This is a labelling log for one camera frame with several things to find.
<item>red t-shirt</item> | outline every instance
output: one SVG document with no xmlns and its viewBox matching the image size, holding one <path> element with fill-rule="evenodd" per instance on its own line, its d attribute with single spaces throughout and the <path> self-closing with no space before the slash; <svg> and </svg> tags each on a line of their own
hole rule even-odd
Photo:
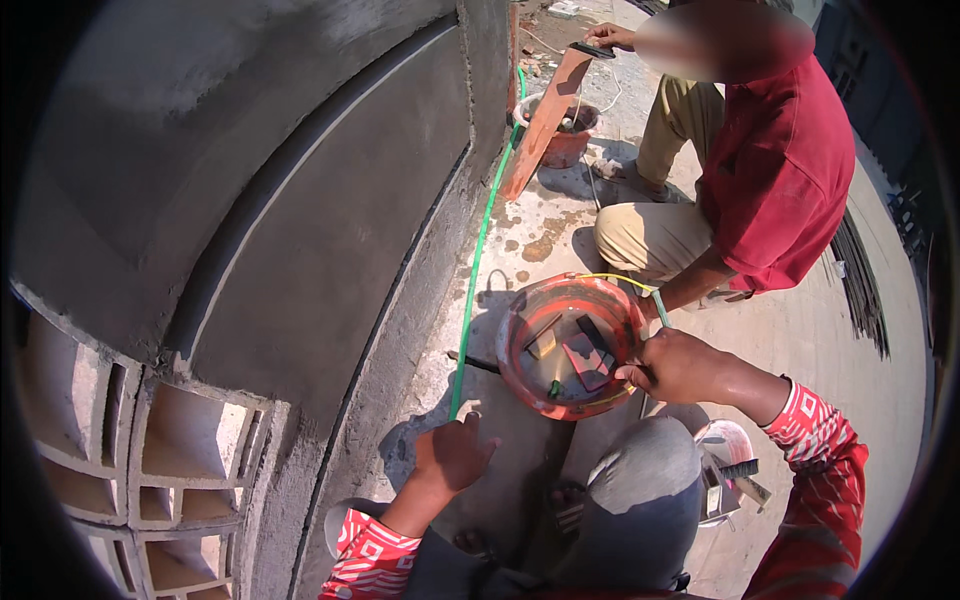
<svg viewBox="0 0 960 600">
<path fill-rule="evenodd" d="M 847 205 L 853 134 L 811 54 L 792 71 L 727 85 L 726 119 L 704 167 L 698 203 L 736 290 L 800 283 Z"/>
</svg>

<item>green hose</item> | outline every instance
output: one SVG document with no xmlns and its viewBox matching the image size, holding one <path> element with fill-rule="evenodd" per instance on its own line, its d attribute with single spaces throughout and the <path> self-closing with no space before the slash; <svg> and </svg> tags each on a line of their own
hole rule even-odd
<svg viewBox="0 0 960 600">
<path fill-rule="evenodd" d="M 523 69 L 519 66 L 516 68 L 516 72 L 520 75 L 520 98 L 523 99 L 527 97 L 527 80 L 523 76 Z M 483 245 L 487 240 L 487 226 L 490 224 L 493 200 L 500 188 L 500 178 L 503 177 L 503 169 L 507 166 L 507 159 L 510 158 L 510 151 L 514 148 L 516 132 L 519 129 L 520 124 L 514 123 L 514 130 L 510 133 L 510 142 L 503 151 L 500 166 L 496 169 L 496 175 L 493 177 L 490 197 L 487 198 L 487 209 L 483 213 L 483 224 L 480 226 L 480 236 L 477 238 L 477 246 L 473 251 L 473 267 L 470 269 L 470 284 L 467 287 L 467 307 L 464 309 L 464 326 L 460 330 L 460 353 L 457 356 L 457 374 L 453 377 L 453 396 L 450 398 L 450 417 L 448 420 L 456 420 L 457 413 L 460 412 L 460 394 L 464 387 L 464 361 L 467 359 L 467 341 L 470 337 L 470 317 L 473 313 L 473 293 L 477 287 L 477 272 L 480 270 L 480 254 L 483 253 Z"/>
</svg>

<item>khaki pants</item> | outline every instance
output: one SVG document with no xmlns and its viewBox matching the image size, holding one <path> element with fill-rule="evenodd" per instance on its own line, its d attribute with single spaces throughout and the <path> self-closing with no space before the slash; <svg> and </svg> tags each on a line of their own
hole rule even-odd
<svg viewBox="0 0 960 600">
<path fill-rule="evenodd" d="M 724 99 L 713 84 L 664 75 L 640 142 L 637 172 L 665 183 L 686 140 L 693 141 L 703 167 L 723 118 Z M 666 281 L 710 246 L 713 230 L 695 204 L 634 203 L 601 210 L 593 236 L 600 255 L 615 269 Z"/>
</svg>

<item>grey pants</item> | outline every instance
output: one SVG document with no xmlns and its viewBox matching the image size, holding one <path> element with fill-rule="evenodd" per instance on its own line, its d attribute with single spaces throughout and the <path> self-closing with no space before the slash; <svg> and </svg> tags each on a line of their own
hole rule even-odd
<svg viewBox="0 0 960 600">
<path fill-rule="evenodd" d="M 678 420 L 639 420 L 590 473 L 580 537 L 548 582 L 502 567 L 485 572 L 483 562 L 428 530 L 404 597 L 467 598 L 478 577 L 483 598 L 518 596 L 543 585 L 670 589 L 697 533 L 700 471 L 699 450 Z M 347 508 L 380 516 L 387 505 L 352 498 L 330 509 L 324 534 L 334 556 Z"/>
</svg>

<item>red patterned sleeve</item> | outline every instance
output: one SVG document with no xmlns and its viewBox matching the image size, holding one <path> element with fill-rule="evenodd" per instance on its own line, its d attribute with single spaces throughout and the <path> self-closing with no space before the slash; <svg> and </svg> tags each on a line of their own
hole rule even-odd
<svg viewBox="0 0 960 600">
<path fill-rule="evenodd" d="M 405 538 L 369 515 L 347 510 L 337 539 L 340 558 L 318 598 L 399 597 L 419 547 L 420 538 Z"/>
<path fill-rule="evenodd" d="M 839 410 L 796 382 L 763 430 L 795 475 L 780 531 L 743 597 L 840 598 L 860 564 L 867 446 Z"/>
</svg>

